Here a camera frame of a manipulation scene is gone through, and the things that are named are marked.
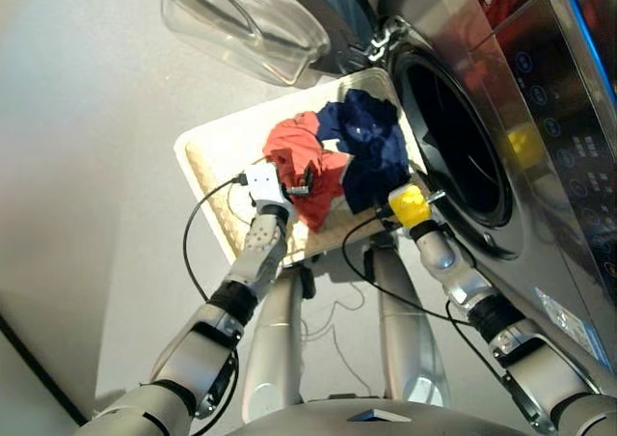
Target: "yellow object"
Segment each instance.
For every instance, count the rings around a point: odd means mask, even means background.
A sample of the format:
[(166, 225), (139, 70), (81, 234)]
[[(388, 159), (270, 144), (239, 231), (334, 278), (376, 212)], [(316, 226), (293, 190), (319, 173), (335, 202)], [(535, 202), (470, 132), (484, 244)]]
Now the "yellow object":
[(414, 227), (433, 215), (417, 185), (403, 185), (389, 193), (389, 207), (403, 227)]
[(525, 123), (508, 133), (508, 141), (523, 169), (545, 160), (544, 144), (535, 124)]

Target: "white tray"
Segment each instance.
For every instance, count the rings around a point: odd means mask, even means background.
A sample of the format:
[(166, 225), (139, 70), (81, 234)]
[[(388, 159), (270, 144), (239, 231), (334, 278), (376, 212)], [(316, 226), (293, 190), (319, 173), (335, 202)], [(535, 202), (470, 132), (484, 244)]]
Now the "white tray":
[[(174, 150), (195, 196), (202, 198), (219, 183), (241, 173), (249, 164), (262, 160), (261, 149), (277, 123), (305, 111), (318, 112), (329, 101), (343, 101), (349, 89), (362, 89), (396, 106), (412, 169), (424, 171), (411, 127), (388, 74), (382, 69), (371, 68), (261, 103), (181, 134)], [(202, 209), (223, 252), (229, 262), (233, 262), (243, 247), (249, 222), (255, 215), (246, 188), (232, 185), (208, 200)], [(333, 200), (328, 218), (319, 232), (310, 231), (301, 222), (290, 224), (288, 252), (283, 263), (290, 264), (339, 247), (345, 234), (373, 212), (369, 209), (353, 215), (341, 197)], [(379, 223), (372, 223), (355, 232), (350, 241), (381, 229)]]

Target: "clothes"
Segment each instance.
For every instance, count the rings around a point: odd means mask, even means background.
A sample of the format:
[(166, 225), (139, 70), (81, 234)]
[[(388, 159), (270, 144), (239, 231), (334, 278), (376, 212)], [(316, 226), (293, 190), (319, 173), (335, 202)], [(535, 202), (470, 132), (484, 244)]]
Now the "clothes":
[(291, 197), (291, 202), (302, 222), (314, 232), (323, 225), (330, 201), (342, 195), (340, 176), (348, 155), (323, 150), (317, 140), (319, 121), (313, 112), (278, 123), (270, 132), (263, 154), (277, 164), (279, 178), (286, 187), (302, 185), (305, 168), (313, 169), (313, 188), (307, 197)]
[(386, 204), (389, 192), (409, 181), (405, 139), (389, 101), (350, 89), (343, 102), (328, 103), (317, 118), (317, 138), (338, 139), (339, 151), (354, 155), (343, 177), (354, 214)]

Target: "red cloth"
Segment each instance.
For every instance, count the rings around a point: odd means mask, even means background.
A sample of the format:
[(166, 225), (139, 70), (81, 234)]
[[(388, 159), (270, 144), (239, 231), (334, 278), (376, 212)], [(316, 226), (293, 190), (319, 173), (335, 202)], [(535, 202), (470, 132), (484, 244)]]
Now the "red cloth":
[(484, 14), (495, 29), (505, 18), (513, 14), (527, 0), (480, 0)]
[(270, 132), (263, 154), (276, 163), (279, 178), (286, 187), (302, 185), (305, 168), (313, 169), (313, 188), (307, 197), (291, 197), (302, 222), (314, 232), (319, 231), (328, 212), (330, 201), (343, 194), (340, 184), (348, 155), (323, 150), (317, 140), (319, 120), (313, 112), (297, 115), (293, 120), (278, 123)]

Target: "washing machine door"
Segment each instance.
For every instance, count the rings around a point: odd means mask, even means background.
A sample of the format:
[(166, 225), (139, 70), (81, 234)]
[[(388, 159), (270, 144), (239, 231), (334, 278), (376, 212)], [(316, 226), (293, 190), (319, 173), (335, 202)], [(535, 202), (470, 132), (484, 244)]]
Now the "washing machine door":
[(184, 41), (277, 85), (296, 84), (309, 66), (366, 67), (377, 27), (367, 0), (162, 0), (161, 12)]

